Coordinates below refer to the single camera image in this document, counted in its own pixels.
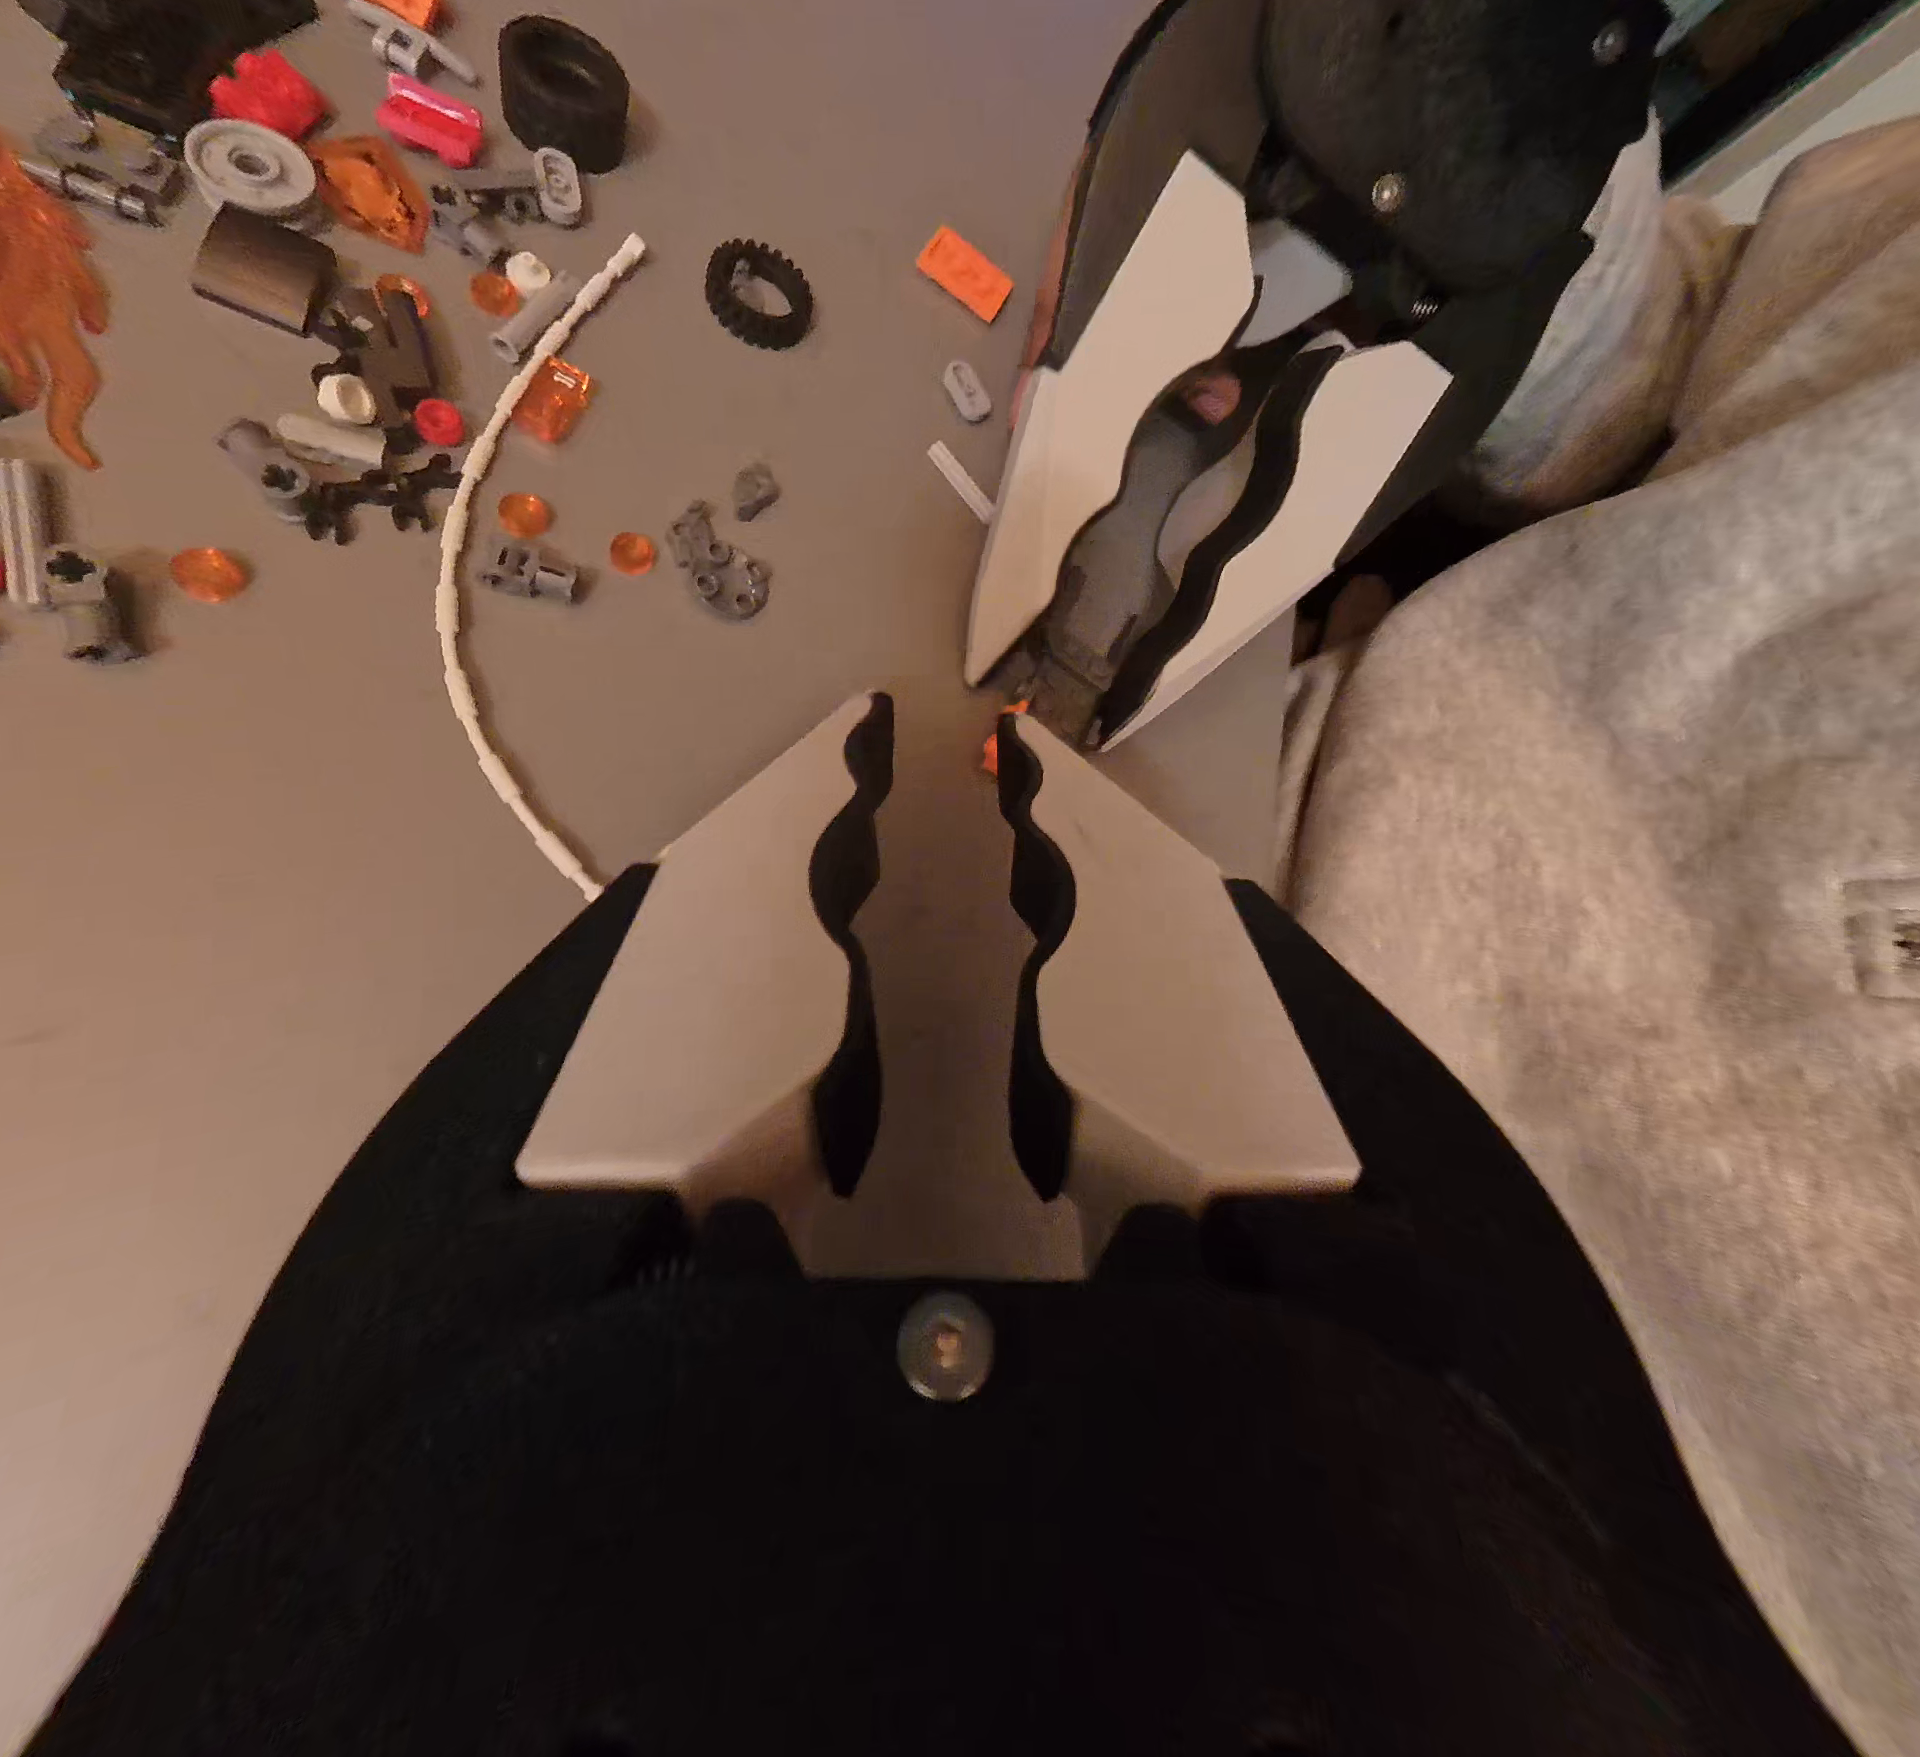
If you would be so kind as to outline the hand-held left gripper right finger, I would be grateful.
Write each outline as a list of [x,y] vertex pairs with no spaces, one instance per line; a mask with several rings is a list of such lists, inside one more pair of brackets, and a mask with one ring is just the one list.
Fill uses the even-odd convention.
[[1358,1154],[1226,872],[1033,716],[1004,716],[996,797],[1018,978],[1008,1137],[1086,1268],[1142,1207],[1325,1198]]

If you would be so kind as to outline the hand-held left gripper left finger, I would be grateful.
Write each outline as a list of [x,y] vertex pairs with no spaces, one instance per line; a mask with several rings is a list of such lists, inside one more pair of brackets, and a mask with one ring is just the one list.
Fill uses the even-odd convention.
[[688,1219],[766,1207],[793,1253],[876,1146],[873,971],[896,704],[849,697],[646,869],[634,916],[518,1151],[548,1191],[668,1191]]

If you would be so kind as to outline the orange grey lego assembly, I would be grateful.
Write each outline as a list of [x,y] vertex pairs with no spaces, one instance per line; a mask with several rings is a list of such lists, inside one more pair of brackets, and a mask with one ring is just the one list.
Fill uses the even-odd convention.
[[1172,610],[1207,512],[1210,427],[1186,395],[1138,422],[1120,493],[1067,544],[1046,604],[996,657],[986,681],[1076,751],[1103,743],[1106,702]]

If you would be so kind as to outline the person's right forearm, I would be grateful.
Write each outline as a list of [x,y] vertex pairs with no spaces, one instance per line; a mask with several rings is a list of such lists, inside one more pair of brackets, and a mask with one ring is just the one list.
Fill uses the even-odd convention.
[[1702,465],[1915,370],[1915,119],[1796,158],[1751,224],[1617,161],[1592,252],[1447,484],[1516,529]]

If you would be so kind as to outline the thin black lego tyre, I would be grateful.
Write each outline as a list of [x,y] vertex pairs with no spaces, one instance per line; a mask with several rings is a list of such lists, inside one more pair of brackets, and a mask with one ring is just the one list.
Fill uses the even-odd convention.
[[743,345],[798,350],[816,319],[816,292],[793,258],[761,240],[726,240],[704,270],[709,314]]

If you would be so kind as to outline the transparent orange lego brick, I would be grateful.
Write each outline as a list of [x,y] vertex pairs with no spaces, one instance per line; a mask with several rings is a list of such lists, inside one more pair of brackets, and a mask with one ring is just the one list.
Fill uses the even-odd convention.
[[583,422],[596,389],[597,385],[587,370],[562,356],[548,356],[518,395],[512,427],[542,449],[562,449]]

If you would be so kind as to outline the wide black lego tyre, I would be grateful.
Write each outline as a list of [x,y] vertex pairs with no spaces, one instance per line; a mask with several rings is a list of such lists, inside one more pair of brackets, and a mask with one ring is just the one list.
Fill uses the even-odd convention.
[[554,13],[520,13],[494,39],[498,109],[530,149],[562,149],[608,177],[627,155],[633,81],[605,44]]

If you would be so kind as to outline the pile of mixed lego pieces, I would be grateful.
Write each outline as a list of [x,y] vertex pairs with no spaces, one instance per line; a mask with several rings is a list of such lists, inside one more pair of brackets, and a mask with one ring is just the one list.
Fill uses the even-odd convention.
[[[162,226],[175,192],[196,192],[180,155],[185,138],[151,138],[107,115],[76,115],[70,108],[66,122],[37,134],[23,165],[58,200],[94,204],[137,226]],[[447,167],[404,147],[397,155],[430,200],[430,236],[493,236],[486,218],[494,193],[520,198],[520,210],[541,218],[531,149],[526,149],[530,165],[508,178],[481,178],[475,167]],[[311,236],[311,210],[284,224]],[[488,345],[513,368],[513,379],[461,472],[453,472],[444,455],[444,449],[461,443],[461,416],[439,395],[427,331],[430,303],[401,278],[381,278],[366,289],[339,276],[317,325],[304,333],[334,350],[334,361],[317,370],[317,400],[330,400],[334,385],[355,385],[366,400],[365,412],[284,417],[274,429],[242,417],[229,427],[219,449],[311,539],[348,539],[348,509],[359,501],[384,505],[397,524],[430,529],[427,495],[438,489],[454,489],[453,532],[461,534],[466,495],[486,472],[502,427],[512,427],[530,379],[570,340],[605,289],[634,267],[640,252],[643,241],[627,240],[591,282],[542,282],[493,331]],[[419,449],[439,450],[409,465],[404,458]]]

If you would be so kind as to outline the red lego slope piece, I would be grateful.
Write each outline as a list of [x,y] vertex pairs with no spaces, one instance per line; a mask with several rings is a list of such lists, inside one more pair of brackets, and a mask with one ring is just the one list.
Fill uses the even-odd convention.
[[486,115],[411,73],[390,70],[376,123],[414,155],[447,167],[475,167],[486,149]]

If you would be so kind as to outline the transparent orange lego windscreen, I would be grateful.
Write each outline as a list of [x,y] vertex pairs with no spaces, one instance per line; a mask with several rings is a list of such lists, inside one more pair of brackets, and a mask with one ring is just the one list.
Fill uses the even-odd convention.
[[317,167],[317,192],[330,218],[348,232],[372,236],[409,258],[419,258],[430,240],[430,200],[381,134],[308,138],[304,155]]

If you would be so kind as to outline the black curved lego slope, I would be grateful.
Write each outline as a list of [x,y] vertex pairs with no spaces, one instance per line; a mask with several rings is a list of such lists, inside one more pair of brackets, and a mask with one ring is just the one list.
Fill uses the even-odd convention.
[[189,270],[189,289],[215,307],[304,339],[343,276],[339,252],[284,219],[223,204]]

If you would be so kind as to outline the red studded lego piece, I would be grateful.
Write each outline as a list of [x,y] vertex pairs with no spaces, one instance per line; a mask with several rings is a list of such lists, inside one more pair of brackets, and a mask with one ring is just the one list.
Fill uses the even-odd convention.
[[269,128],[304,143],[330,123],[334,108],[284,53],[237,53],[223,73],[204,86],[209,119]]

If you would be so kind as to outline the grey lego wheel hub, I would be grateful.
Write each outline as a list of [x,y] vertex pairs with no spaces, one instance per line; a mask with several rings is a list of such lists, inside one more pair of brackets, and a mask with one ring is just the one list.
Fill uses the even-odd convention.
[[300,219],[321,198],[321,171],[300,143],[247,119],[204,119],[185,134],[180,161],[209,210]]

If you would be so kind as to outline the transparent orange lego flame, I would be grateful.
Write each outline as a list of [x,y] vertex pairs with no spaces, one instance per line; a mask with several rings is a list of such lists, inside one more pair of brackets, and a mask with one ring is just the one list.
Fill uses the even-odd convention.
[[92,339],[107,319],[92,236],[5,138],[5,416],[39,416],[76,468],[103,465],[86,422],[103,389]]

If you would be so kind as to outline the person's grey zip sweater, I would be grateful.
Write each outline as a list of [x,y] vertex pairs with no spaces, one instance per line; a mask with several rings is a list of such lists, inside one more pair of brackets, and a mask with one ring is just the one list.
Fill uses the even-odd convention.
[[1915,1752],[1915,370],[1405,597],[1290,906],[1566,1214],[1770,1626]]

